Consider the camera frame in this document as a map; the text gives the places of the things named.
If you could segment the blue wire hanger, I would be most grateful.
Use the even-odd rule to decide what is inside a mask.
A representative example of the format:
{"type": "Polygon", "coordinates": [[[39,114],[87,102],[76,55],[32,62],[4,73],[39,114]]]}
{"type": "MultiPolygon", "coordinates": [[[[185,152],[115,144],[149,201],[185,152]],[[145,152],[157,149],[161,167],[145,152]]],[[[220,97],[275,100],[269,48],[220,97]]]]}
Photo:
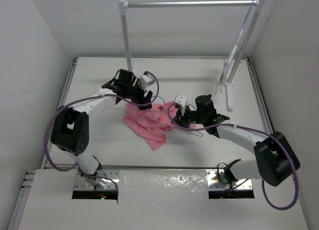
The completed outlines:
{"type": "MultiPolygon", "coordinates": [[[[163,113],[163,112],[164,112],[166,102],[165,102],[165,100],[164,100],[161,96],[159,96],[159,95],[154,95],[154,96],[151,97],[152,107],[154,107],[154,105],[156,104],[157,99],[160,99],[160,100],[162,101],[161,104],[158,103],[158,104],[160,105],[159,110],[149,109],[149,110],[147,110],[147,112],[158,112],[158,113],[163,113]]],[[[196,136],[196,137],[203,137],[203,134],[200,133],[199,131],[191,131],[190,134],[191,134],[191,135],[194,135],[194,136],[196,136]]]]}

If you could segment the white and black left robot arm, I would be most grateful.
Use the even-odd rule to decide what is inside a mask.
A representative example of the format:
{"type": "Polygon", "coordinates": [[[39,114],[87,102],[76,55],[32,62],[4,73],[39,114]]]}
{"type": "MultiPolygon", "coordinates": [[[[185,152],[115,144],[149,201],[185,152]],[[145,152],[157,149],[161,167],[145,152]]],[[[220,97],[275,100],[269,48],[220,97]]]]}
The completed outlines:
{"type": "Polygon", "coordinates": [[[158,83],[158,80],[148,71],[136,77],[131,71],[118,70],[93,96],[60,107],[46,129],[47,141],[70,155],[75,161],[74,166],[84,176],[97,179],[102,167],[88,150],[90,119],[120,101],[134,105],[140,110],[151,109],[156,98],[147,88],[154,83],[158,83]]]}

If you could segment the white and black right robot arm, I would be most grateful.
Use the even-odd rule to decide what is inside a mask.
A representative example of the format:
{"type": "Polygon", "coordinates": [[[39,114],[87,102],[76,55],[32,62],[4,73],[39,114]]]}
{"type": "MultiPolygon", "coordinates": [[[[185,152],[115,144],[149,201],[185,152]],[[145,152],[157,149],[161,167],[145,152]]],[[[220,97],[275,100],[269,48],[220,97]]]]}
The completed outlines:
{"type": "Polygon", "coordinates": [[[196,97],[195,110],[190,109],[187,97],[182,95],[177,95],[173,104],[177,108],[172,118],[176,127],[193,131],[191,125],[199,124],[209,135],[231,141],[255,156],[252,162],[236,159],[225,164],[219,178],[225,185],[235,183],[243,175],[276,187],[301,166],[284,134],[267,134],[236,126],[228,116],[217,113],[211,95],[196,97]]]}

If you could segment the pink t shirt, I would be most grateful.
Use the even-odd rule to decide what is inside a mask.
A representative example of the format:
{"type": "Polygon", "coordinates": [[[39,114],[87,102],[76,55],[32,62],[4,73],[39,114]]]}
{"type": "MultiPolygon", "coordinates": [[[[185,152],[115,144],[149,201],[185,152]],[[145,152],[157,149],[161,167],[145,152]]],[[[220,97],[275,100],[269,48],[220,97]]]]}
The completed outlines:
{"type": "Polygon", "coordinates": [[[149,110],[140,110],[137,106],[127,103],[123,122],[156,151],[166,143],[166,133],[176,128],[168,117],[168,114],[174,117],[177,112],[173,106],[168,110],[172,103],[155,103],[149,110]]]}

